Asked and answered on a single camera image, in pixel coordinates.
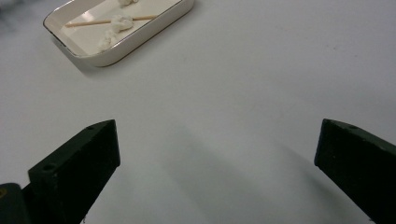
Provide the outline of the white soft lump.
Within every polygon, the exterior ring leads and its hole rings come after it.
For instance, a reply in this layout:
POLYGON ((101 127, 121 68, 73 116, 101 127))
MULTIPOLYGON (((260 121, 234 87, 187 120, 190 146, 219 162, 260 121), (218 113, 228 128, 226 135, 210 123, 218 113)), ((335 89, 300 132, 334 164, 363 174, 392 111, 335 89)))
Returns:
POLYGON ((112 17, 110 24, 112 31, 119 33, 131 29, 134 26, 134 20, 131 16, 115 15, 112 17))
POLYGON ((112 30, 105 31, 97 44, 97 49, 102 52, 111 48, 117 41, 117 35, 112 30))

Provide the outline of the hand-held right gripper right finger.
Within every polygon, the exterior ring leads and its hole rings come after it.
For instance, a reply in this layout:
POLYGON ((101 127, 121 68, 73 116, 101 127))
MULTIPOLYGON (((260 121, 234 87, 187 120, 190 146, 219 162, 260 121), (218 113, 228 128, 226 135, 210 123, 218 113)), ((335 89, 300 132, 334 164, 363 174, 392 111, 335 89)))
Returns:
POLYGON ((324 119, 314 164, 375 224, 396 224, 396 146, 324 119))

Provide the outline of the thin wooden skewer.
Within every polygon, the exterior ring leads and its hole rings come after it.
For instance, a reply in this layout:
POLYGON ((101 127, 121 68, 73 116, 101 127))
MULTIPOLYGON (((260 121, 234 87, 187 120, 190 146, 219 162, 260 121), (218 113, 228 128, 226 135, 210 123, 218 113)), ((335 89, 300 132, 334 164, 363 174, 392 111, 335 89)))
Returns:
MULTIPOLYGON (((147 21, 147 20, 153 20, 156 17, 157 17, 157 15, 148 15, 148 16, 132 17, 132 20, 133 21, 147 21)), ((98 24, 107 24, 107 23, 111 23, 111 20, 67 23, 64 27, 71 28, 71 27, 89 26, 89 25, 98 25, 98 24)))

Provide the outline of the white rectangular tray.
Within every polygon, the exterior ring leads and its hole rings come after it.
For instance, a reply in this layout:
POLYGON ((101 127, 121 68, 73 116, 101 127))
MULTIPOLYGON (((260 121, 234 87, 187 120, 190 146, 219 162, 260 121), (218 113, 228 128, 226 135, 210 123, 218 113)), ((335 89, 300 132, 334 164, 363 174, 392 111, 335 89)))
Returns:
POLYGON ((188 13, 195 0, 70 0, 54 9, 43 25, 74 59, 93 66, 108 66, 147 42, 161 30, 188 13), (64 27, 67 23, 111 20, 115 15, 140 17, 157 15, 153 20, 134 21, 131 29, 115 33, 116 43, 100 52, 99 40, 111 24, 64 27))

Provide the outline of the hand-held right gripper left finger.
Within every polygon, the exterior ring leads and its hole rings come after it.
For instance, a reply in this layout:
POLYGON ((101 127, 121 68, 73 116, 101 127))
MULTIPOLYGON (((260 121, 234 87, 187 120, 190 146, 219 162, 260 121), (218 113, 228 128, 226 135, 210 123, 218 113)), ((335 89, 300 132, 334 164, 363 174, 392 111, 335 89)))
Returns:
POLYGON ((120 166, 116 121, 89 127, 29 169, 23 189, 34 224, 80 224, 120 166))

